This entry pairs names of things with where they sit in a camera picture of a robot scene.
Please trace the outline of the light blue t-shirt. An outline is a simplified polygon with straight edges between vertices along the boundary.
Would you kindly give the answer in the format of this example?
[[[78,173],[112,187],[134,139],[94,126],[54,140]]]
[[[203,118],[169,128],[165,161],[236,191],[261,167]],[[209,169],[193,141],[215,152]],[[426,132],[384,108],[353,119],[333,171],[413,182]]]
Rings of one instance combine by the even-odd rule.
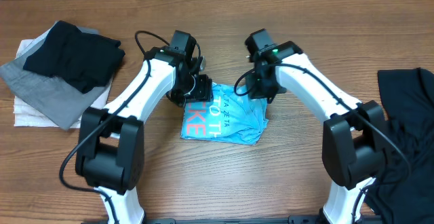
[[[267,101],[236,93],[245,86],[212,84],[210,102],[190,102],[184,109],[180,137],[183,139],[255,145],[267,127]]]

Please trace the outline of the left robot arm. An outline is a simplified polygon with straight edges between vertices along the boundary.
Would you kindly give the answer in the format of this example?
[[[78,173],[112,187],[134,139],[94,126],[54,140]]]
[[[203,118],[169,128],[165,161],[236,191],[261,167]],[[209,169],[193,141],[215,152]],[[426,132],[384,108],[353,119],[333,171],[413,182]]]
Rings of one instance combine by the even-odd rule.
[[[144,124],[166,94],[179,107],[211,101],[212,81],[202,74],[204,68],[202,55],[154,47],[115,100],[83,113],[75,170],[100,195],[107,223],[145,223],[136,189],[144,167]]]

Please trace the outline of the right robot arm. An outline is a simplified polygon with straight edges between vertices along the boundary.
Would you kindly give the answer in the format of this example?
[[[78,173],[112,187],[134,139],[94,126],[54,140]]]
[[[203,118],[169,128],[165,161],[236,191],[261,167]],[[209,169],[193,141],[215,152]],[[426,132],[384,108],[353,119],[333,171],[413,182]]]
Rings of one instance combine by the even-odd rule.
[[[317,222],[381,223],[380,216],[360,213],[366,193],[378,186],[392,162],[381,106],[343,92],[291,41],[277,45],[270,39],[248,39],[245,46],[254,63],[252,76],[246,79],[249,97],[272,102],[289,90],[323,127],[321,158],[332,184]]]

